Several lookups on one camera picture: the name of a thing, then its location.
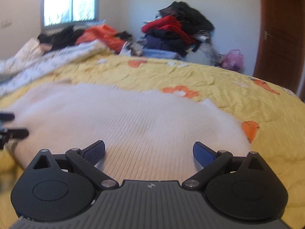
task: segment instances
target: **black circular disc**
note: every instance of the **black circular disc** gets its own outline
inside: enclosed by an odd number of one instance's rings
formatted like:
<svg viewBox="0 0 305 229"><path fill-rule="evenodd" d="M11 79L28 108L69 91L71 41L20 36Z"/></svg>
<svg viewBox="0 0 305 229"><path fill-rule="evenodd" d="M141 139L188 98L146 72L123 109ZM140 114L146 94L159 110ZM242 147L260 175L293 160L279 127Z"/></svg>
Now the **black circular disc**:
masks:
<svg viewBox="0 0 305 229"><path fill-rule="evenodd" d="M93 201L95 190L86 178L61 170L50 175L38 171L22 176L12 190L11 201L20 215L35 221L61 221L81 213Z"/></svg>
<svg viewBox="0 0 305 229"><path fill-rule="evenodd" d="M39 200L51 202L63 198L68 191L68 186L63 182L45 181L34 187L33 194Z"/></svg>
<svg viewBox="0 0 305 229"><path fill-rule="evenodd" d="M252 222L280 218L287 202L286 190L279 187L278 180L252 170L214 178L205 197L220 213Z"/></svg>

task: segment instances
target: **orange clothing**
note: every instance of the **orange clothing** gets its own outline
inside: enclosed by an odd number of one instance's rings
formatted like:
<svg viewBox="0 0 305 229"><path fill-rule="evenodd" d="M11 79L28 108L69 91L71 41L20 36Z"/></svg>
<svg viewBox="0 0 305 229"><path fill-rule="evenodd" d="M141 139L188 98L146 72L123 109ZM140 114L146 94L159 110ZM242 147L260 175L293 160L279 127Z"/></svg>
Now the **orange clothing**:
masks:
<svg viewBox="0 0 305 229"><path fill-rule="evenodd" d="M83 35L77 39L75 44L78 45L83 42L100 40L110 49L120 52L125 42L121 39L115 38L115 34L115 29L105 24L101 26L90 27L86 29Z"/></svg>

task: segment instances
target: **yellow bedspread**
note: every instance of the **yellow bedspread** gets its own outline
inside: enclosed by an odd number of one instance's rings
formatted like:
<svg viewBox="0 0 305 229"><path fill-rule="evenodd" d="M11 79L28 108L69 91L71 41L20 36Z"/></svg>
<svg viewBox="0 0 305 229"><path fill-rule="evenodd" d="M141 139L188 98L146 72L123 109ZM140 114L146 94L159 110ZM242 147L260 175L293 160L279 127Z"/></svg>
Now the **yellow bedspread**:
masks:
<svg viewBox="0 0 305 229"><path fill-rule="evenodd" d="M302 228L305 224L305 104L279 86L251 80L236 72L198 64L183 66L180 62L171 66L174 61L141 59L97 54L20 88L2 98L1 107L9 106L40 83L64 78L70 78L73 83L115 84L126 90L157 89L195 101L210 98L237 120L250 121L243 128L249 130L253 150L263 156L288 190L289 202L283 220L292 228ZM10 191L21 173L6 151L0 153L1 229L17 219L10 204Z"/></svg>

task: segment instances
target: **logo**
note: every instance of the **logo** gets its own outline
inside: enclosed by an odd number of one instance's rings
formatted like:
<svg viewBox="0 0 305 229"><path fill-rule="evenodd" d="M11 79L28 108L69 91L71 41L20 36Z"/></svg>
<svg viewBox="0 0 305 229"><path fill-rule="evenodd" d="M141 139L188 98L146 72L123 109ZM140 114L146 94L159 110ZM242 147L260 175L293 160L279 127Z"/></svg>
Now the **logo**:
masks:
<svg viewBox="0 0 305 229"><path fill-rule="evenodd" d="M151 189L153 189L154 187L156 187L156 185L155 185L155 184L153 184L153 183L148 184L147 186L148 186L148 188L151 188Z"/></svg>

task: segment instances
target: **white wall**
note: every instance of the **white wall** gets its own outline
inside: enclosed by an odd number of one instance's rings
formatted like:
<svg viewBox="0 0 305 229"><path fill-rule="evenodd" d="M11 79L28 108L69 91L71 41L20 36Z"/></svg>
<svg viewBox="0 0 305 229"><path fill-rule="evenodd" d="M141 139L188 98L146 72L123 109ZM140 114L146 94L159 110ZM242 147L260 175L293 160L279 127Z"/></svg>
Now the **white wall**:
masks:
<svg viewBox="0 0 305 229"><path fill-rule="evenodd" d="M144 20L175 0L121 0L120 29L141 35ZM260 37L260 0L176 0L199 10L215 26L213 42L220 53L241 50L245 74L252 75Z"/></svg>
<svg viewBox="0 0 305 229"><path fill-rule="evenodd" d="M0 29L0 59L7 59L31 37L41 32L42 0L0 0L0 22L6 19L12 25ZM119 27L119 0L99 0L100 19L114 28Z"/></svg>

